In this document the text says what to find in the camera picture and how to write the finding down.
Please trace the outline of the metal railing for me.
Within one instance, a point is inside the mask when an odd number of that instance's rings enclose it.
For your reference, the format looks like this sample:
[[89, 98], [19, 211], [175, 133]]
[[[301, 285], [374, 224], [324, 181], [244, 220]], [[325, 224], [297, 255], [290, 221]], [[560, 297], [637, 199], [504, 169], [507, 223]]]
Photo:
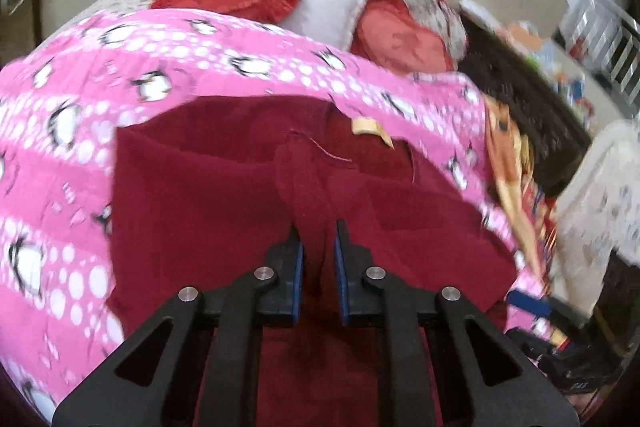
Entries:
[[560, 25], [565, 49], [627, 118], [639, 117], [639, 23], [611, 0], [578, 0]]

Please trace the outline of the orange cartoon blanket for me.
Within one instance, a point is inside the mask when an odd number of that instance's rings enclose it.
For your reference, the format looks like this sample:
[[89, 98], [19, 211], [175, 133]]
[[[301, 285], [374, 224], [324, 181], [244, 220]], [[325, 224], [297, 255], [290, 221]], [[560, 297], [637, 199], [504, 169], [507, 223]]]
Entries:
[[556, 244], [555, 201], [534, 179], [533, 145], [518, 129], [509, 106], [486, 96], [485, 107], [486, 150], [500, 205], [526, 267], [548, 291]]

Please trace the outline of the dark carved wooden nightstand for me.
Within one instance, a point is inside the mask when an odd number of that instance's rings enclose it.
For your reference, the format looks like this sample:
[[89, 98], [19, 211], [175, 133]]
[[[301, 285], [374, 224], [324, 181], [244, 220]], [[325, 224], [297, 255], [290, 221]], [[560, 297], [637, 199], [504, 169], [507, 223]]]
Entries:
[[458, 69], [485, 94], [506, 104], [534, 150], [534, 179], [559, 196], [591, 144], [587, 130], [534, 66], [489, 30], [463, 14], [468, 50]]

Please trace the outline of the white upholstered chair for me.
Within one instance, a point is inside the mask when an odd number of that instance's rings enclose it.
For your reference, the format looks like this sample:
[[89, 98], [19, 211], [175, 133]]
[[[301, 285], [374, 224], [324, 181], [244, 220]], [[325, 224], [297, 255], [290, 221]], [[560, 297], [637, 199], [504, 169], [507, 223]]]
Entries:
[[616, 120], [593, 140], [555, 205], [551, 291], [589, 315], [611, 251], [639, 263], [639, 125]]

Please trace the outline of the dark red fleece garment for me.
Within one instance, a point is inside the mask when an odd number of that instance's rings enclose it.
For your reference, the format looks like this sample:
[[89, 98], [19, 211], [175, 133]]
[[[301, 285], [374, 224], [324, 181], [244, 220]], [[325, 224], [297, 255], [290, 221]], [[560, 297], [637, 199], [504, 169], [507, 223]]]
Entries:
[[108, 305], [131, 333], [179, 289], [227, 286], [297, 231], [302, 315], [265, 333], [258, 424], [372, 426], [375, 337], [338, 316], [338, 220], [384, 269], [456, 286], [506, 324], [514, 261], [478, 210], [406, 142], [356, 135], [306, 96], [199, 98], [117, 132]]

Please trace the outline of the pink penguin blanket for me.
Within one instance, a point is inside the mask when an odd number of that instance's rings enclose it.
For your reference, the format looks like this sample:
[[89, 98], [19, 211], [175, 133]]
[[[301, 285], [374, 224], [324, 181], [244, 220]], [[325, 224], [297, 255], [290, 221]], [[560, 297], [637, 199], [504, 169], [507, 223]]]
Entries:
[[395, 75], [276, 26], [187, 9], [96, 14], [1, 72], [1, 365], [40, 421], [131, 333], [115, 286], [116, 134], [199, 98], [306, 96], [404, 141], [508, 247], [485, 97], [460, 72]]

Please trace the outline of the white pillow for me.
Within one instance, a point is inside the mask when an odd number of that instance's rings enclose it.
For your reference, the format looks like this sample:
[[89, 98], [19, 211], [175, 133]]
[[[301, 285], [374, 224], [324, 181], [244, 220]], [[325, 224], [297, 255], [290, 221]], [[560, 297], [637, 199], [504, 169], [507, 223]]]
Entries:
[[368, 0], [299, 0], [278, 26], [342, 51], [352, 36]]

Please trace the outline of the red heart cushion right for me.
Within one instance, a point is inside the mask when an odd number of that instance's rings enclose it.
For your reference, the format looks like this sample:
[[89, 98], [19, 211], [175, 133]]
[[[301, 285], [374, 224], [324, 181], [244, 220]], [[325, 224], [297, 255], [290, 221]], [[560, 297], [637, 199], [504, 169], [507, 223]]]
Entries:
[[454, 69], [440, 35], [418, 24], [404, 0], [368, 0], [354, 31], [350, 53], [398, 76]]

